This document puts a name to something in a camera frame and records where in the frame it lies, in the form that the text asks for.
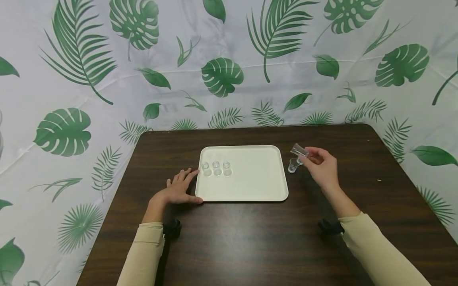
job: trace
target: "monstera leaf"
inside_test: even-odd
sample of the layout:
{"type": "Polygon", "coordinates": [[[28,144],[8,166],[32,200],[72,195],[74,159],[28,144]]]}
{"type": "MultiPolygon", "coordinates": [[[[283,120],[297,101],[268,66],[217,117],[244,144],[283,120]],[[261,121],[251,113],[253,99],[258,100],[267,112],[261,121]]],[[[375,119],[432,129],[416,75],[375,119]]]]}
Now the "monstera leaf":
{"type": "Polygon", "coordinates": [[[89,147],[89,116],[77,108],[57,109],[47,114],[37,128],[35,142],[44,151],[65,157],[80,155],[89,147]]]}
{"type": "Polygon", "coordinates": [[[243,71],[232,60],[217,58],[202,68],[202,79],[211,93],[217,97],[226,97],[235,91],[234,84],[243,82],[243,71]]]}
{"type": "Polygon", "coordinates": [[[13,285],[14,276],[24,264],[25,255],[14,244],[14,238],[0,248],[0,285],[13,285]]]}
{"type": "Polygon", "coordinates": [[[414,82],[421,77],[429,62],[428,50],[418,44],[404,45],[386,54],[378,65],[378,86],[401,86],[406,77],[414,82]]]}
{"type": "Polygon", "coordinates": [[[331,20],[326,29],[316,39],[313,46],[331,27],[334,34],[342,34],[361,28],[377,12],[384,0],[327,0],[324,17],[331,20]]]}
{"type": "Polygon", "coordinates": [[[110,20],[113,31],[129,39],[127,59],[131,61],[131,44],[146,50],[158,43],[158,5],[153,0],[111,0],[110,20]]]}

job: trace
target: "backdrop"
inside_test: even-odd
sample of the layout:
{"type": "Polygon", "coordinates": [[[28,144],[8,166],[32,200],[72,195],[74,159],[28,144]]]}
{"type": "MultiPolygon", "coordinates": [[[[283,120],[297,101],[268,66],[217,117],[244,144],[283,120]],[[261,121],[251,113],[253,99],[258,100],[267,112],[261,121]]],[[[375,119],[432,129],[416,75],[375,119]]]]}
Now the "backdrop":
{"type": "Polygon", "coordinates": [[[370,124],[456,240],[457,5],[2,1],[0,285],[76,284],[149,130],[370,124]]]}

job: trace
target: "palm leaf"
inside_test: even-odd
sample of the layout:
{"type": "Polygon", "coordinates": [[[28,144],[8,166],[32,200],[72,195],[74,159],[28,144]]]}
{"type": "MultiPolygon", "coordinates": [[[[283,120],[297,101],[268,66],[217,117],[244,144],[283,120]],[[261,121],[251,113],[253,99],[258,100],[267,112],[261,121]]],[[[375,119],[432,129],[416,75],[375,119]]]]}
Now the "palm leaf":
{"type": "Polygon", "coordinates": [[[218,111],[212,116],[212,119],[207,122],[209,129],[224,129],[237,122],[242,122],[244,116],[238,115],[240,108],[229,108],[218,111]]]}
{"type": "Polygon", "coordinates": [[[453,216],[456,215],[453,212],[452,205],[447,204],[436,192],[421,186],[417,186],[417,189],[442,224],[452,224],[452,221],[455,220],[453,216]]]}
{"type": "Polygon", "coordinates": [[[97,234],[102,225],[104,216],[96,205],[78,205],[71,209],[64,217],[59,227],[58,240],[59,250],[68,254],[84,245],[89,239],[97,234]]]}
{"type": "Polygon", "coordinates": [[[60,60],[53,59],[43,49],[46,58],[41,58],[64,78],[90,86],[100,99],[113,104],[95,89],[117,65],[113,58],[105,56],[111,51],[101,49],[108,45],[105,43],[108,37],[92,33],[95,28],[102,26],[90,23],[98,17],[98,14],[87,15],[94,6],[92,0],[59,0],[53,16],[53,30],[60,49],[45,33],[60,60]]]}
{"type": "Polygon", "coordinates": [[[29,189],[29,191],[31,189],[33,189],[33,188],[41,187],[41,186],[47,186],[43,190],[43,192],[45,192],[46,190],[48,190],[48,189],[50,189],[52,187],[58,187],[57,192],[55,193],[55,195],[53,197],[53,200],[51,201],[52,203],[54,203],[54,201],[57,199],[57,196],[59,196],[66,188],[79,183],[81,180],[82,180],[82,178],[62,179],[62,180],[55,181],[54,183],[51,183],[51,184],[42,184],[42,185],[33,186],[33,187],[31,187],[29,189]]]}
{"type": "Polygon", "coordinates": [[[409,138],[407,133],[412,127],[411,125],[405,126],[406,122],[407,119],[399,125],[396,118],[392,119],[388,124],[388,130],[385,130],[385,137],[383,138],[383,142],[398,163],[404,162],[404,144],[409,138]]]}
{"type": "Polygon", "coordinates": [[[261,101],[261,108],[252,108],[251,116],[258,125],[264,127],[282,126],[285,121],[275,113],[269,102],[263,105],[261,101]]]}
{"type": "Polygon", "coordinates": [[[183,120],[178,120],[173,124],[172,130],[178,131],[178,130],[196,130],[197,129],[197,124],[190,120],[190,119],[183,119],[183,120]]]}
{"type": "Polygon", "coordinates": [[[332,124],[333,122],[333,114],[326,111],[326,112],[317,112],[306,119],[304,119],[300,125],[327,125],[332,124]]]}
{"type": "Polygon", "coordinates": [[[382,116],[380,115],[380,112],[385,109],[387,109],[387,105],[384,101],[375,101],[375,99],[373,99],[372,101],[368,101],[361,104],[352,112],[347,114],[347,116],[345,116],[345,123],[352,124],[356,121],[363,119],[366,116],[374,120],[375,122],[377,122],[378,119],[383,120],[382,116]]]}
{"type": "Polygon", "coordinates": [[[138,139],[143,133],[153,130],[151,127],[146,125],[137,124],[127,120],[125,121],[125,125],[122,125],[122,123],[120,124],[125,131],[121,132],[119,136],[122,140],[124,140],[124,142],[129,144],[137,144],[138,139]]]}
{"type": "Polygon", "coordinates": [[[266,0],[264,0],[259,20],[259,32],[256,28],[253,10],[251,10],[252,28],[248,17],[246,17],[251,42],[256,51],[264,57],[264,76],[267,82],[270,82],[270,79],[267,76],[266,60],[281,57],[299,50],[299,45],[301,44],[300,38],[295,36],[304,34],[305,32],[297,28],[307,26],[305,21],[313,18],[304,11],[303,6],[316,3],[319,2],[272,0],[264,18],[264,6],[266,4],[266,0]]]}
{"type": "Polygon", "coordinates": [[[119,158],[122,153],[118,153],[119,148],[113,152],[111,146],[106,148],[100,156],[97,157],[94,172],[92,173],[92,180],[94,184],[92,188],[102,193],[102,201],[105,201],[104,192],[106,189],[113,185],[116,167],[119,164],[119,158]]]}

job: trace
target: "small plastic cup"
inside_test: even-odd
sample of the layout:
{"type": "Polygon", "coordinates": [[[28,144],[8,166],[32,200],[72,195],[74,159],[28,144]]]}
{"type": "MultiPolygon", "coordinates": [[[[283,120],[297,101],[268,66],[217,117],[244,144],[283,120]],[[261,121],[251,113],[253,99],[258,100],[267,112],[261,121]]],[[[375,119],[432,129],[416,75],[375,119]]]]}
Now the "small plastic cup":
{"type": "Polygon", "coordinates": [[[300,164],[297,162],[297,158],[291,158],[289,160],[288,172],[290,172],[291,174],[296,172],[297,167],[299,166],[300,164]]]}

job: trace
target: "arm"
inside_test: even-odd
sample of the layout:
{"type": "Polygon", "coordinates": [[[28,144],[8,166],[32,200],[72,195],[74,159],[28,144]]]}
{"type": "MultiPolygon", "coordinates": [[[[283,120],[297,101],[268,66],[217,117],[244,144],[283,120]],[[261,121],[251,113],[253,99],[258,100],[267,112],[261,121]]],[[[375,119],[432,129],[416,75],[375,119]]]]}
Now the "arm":
{"type": "Polygon", "coordinates": [[[156,280],[159,259],[164,249],[163,213],[167,204],[201,204],[202,199],[186,194],[191,180],[199,173],[191,168],[167,180],[167,188],[149,201],[142,223],[125,259],[117,286],[151,286],[156,280]]]}
{"type": "Polygon", "coordinates": [[[345,230],[342,238],[378,286],[427,286],[423,275],[382,234],[372,219],[361,212],[338,183],[337,160],[326,150],[307,147],[304,166],[320,185],[345,230]]]}

